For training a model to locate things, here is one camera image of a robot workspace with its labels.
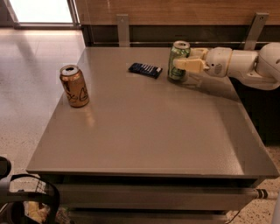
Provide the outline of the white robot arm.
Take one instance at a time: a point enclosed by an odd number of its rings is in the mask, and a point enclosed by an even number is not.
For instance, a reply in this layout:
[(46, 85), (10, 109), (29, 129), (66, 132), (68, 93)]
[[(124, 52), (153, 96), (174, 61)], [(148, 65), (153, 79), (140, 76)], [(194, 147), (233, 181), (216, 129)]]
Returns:
[(191, 74), (231, 77), (251, 88), (274, 90), (280, 86), (279, 43), (269, 43), (259, 51), (193, 48), (189, 57), (176, 58), (172, 63)]

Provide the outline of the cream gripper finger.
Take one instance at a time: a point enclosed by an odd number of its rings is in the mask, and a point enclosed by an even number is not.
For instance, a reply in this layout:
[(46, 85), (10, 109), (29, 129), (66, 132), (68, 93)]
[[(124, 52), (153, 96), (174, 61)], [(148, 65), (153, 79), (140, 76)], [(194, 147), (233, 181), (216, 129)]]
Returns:
[(177, 69), (194, 74), (199, 74), (209, 69), (206, 62), (202, 59), (178, 58), (173, 60), (173, 65)]
[(190, 56), (194, 58), (204, 59), (207, 56), (208, 49), (207, 48), (191, 48)]

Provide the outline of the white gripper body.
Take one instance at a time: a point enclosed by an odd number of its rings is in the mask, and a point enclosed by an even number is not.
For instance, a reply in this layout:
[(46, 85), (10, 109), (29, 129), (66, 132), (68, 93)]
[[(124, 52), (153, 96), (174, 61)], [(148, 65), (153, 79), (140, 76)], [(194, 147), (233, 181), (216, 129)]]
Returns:
[(233, 50), (226, 47), (215, 47), (209, 50), (205, 58), (206, 73), (213, 77), (225, 77), (232, 53)]

